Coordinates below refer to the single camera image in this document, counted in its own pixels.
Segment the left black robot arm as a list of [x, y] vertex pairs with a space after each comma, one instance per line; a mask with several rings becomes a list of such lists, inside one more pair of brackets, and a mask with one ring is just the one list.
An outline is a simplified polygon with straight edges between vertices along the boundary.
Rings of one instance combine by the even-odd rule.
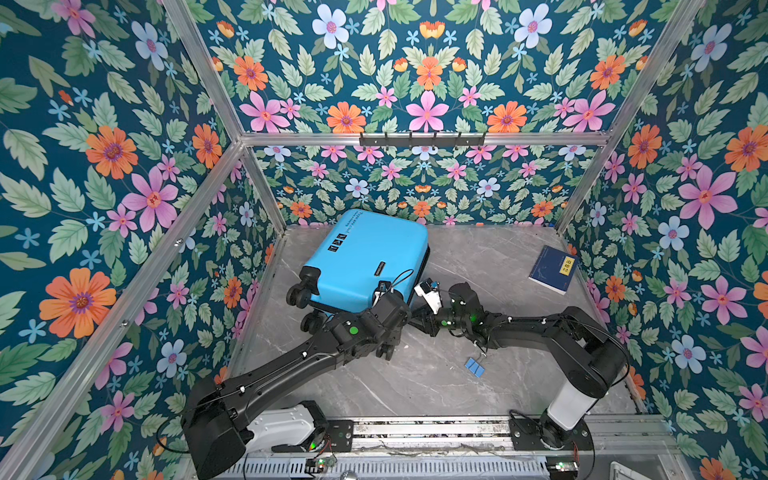
[[411, 311], [399, 292], [384, 293], [360, 313], [333, 315], [308, 340], [259, 368], [223, 381], [208, 378], [190, 391], [181, 427], [200, 479], [234, 466], [256, 438], [249, 425], [275, 402], [313, 379], [399, 343]]

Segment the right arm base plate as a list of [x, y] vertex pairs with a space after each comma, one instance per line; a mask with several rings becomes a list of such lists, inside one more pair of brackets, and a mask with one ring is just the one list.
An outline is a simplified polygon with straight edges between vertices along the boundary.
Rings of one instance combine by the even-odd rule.
[[594, 440], [584, 420], [572, 430], [564, 430], [548, 417], [530, 418], [512, 413], [509, 418], [510, 438], [517, 451], [592, 451]]

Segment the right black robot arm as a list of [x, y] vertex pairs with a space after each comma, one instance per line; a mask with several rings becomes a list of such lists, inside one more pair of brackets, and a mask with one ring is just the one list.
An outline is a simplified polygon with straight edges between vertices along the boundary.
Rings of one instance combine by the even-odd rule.
[[466, 282], [447, 290], [426, 280], [414, 287], [425, 305], [412, 314], [410, 324], [435, 337], [441, 330], [465, 338], [483, 355], [492, 350], [529, 348], [548, 352], [564, 383], [539, 419], [527, 428], [550, 450], [572, 441], [584, 417], [629, 372], [627, 349], [576, 306], [560, 313], [515, 317], [486, 310]]

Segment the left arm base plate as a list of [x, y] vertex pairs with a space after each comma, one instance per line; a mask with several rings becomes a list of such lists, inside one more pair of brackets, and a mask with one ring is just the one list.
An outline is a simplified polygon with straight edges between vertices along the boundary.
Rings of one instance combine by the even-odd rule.
[[349, 419], [331, 419], [321, 422], [310, 443], [310, 451], [347, 453], [352, 450], [355, 422]]

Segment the blue suitcase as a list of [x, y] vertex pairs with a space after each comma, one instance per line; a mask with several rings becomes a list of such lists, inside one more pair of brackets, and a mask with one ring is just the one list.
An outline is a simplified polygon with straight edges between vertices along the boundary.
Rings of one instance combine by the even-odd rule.
[[286, 302], [312, 311], [301, 330], [315, 333], [339, 312], [362, 312], [386, 291], [409, 304], [430, 255], [419, 223], [354, 209], [344, 213], [299, 271]]

